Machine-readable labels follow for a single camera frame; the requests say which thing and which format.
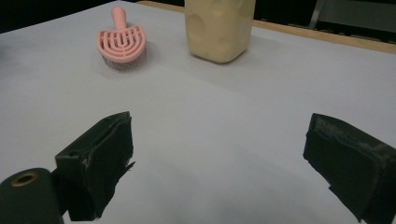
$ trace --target table surface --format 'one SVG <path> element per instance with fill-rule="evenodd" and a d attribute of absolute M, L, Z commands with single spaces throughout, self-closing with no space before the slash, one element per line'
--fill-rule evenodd
<path fill-rule="evenodd" d="M 115 6 L 148 37 L 130 73 L 95 46 Z M 136 165 L 96 223 L 358 223 L 303 159 L 305 133 L 320 113 L 395 147 L 395 71 L 394 54 L 256 27 L 215 64 L 189 54 L 183 14 L 109 3 L 0 35 L 0 179 L 55 169 L 128 110 Z"/>

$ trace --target brush handle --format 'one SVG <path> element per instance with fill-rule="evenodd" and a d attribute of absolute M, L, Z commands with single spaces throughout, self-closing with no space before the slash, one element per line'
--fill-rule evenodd
<path fill-rule="evenodd" d="M 111 10 L 111 16 L 117 30 L 126 29 L 126 13 L 122 7 L 114 7 Z"/>

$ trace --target jar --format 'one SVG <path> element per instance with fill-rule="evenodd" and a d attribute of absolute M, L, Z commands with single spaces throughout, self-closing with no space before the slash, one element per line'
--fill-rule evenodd
<path fill-rule="evenodd" d="M 256 0 L 185 0 L 190 52 L 215 63 L 235 59 L 250 41 Z"/>

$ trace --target pink hair brush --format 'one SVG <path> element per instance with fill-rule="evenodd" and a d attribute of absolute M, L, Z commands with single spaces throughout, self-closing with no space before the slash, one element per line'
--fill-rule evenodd
<path fill-rule="evenodd" d="M 140 25 L 126 27 L 126 13 L 122 7 L 111 10 L 114 31 L 101 31 L 96 46 L 102 56 L 120 68 L 137 59 L 146 48 L 146 36 Z"/>

